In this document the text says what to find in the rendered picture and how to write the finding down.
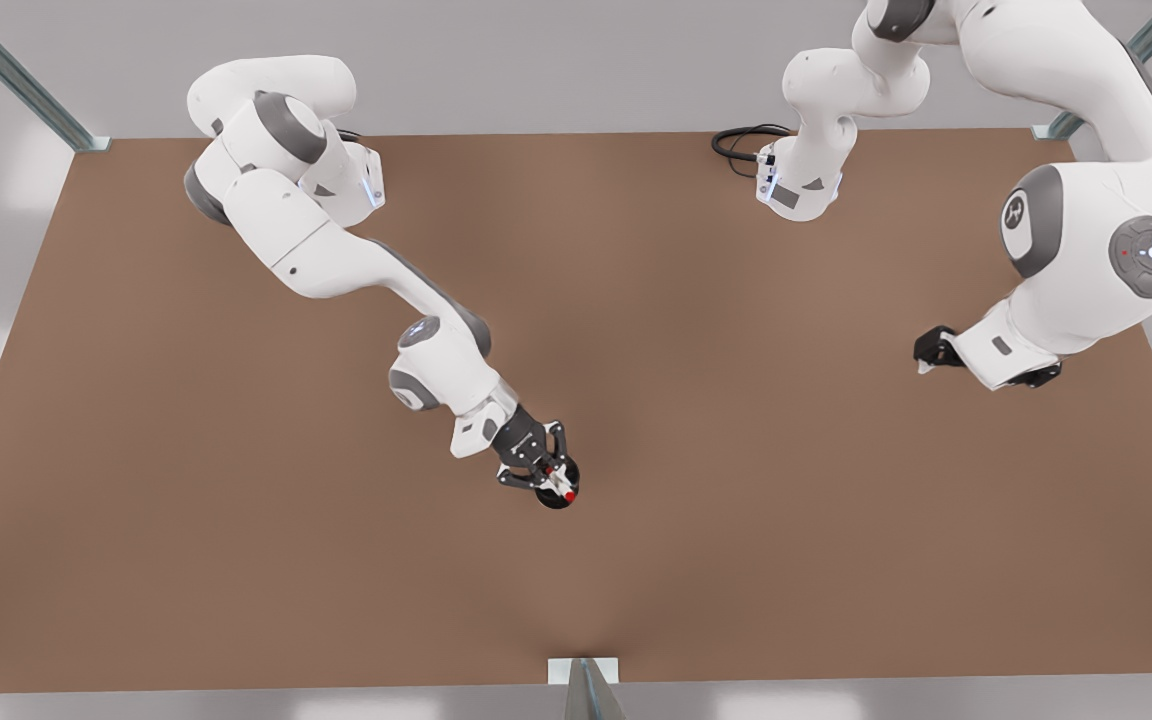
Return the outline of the silver frame post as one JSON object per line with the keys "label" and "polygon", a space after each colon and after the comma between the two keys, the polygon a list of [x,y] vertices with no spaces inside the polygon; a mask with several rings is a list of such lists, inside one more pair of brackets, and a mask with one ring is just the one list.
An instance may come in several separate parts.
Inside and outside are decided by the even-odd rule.
{"label": "silver frame post", "polygon": [[0,82],[5,88],[9,88],[13,94],[50,128],[51,132],[55,132],[60,141],[65,141],[73,152],[109,150],[109,137],[94,136],[88,131],[1,44]]}
{"label": "silver frame post", "polygon": [[[1147,18],[1126,41],[1126,47],[1142,63],[1152,58],[1152,17]],[[1034,141],[1070,141],[1084,124],[1083,118],[1071,114],[1070,111],[1061,111],[1049,123],[1033,126],[1030,131],[1032,131]]]}
{"label": "silver frame post", "polygon": [[620,683],[617,657],[548,659],[550,685],[566,685],[563,720],[627,720],[613,692]]}

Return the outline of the small black round object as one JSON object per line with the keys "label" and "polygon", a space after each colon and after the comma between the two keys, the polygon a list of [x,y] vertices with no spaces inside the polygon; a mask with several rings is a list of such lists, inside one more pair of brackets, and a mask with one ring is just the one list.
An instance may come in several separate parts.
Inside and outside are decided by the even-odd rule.
{"label": "small black round object", "polygon": [[564,462],[564,478],[553,486],[553,483],[547,480],[541,486],[535,488],[535,495],[541,505],[550,507],[550,509],[567,509],[568,506],[575,501],[575,498],[579,495],[579,465],[576,461],[568,458]]}

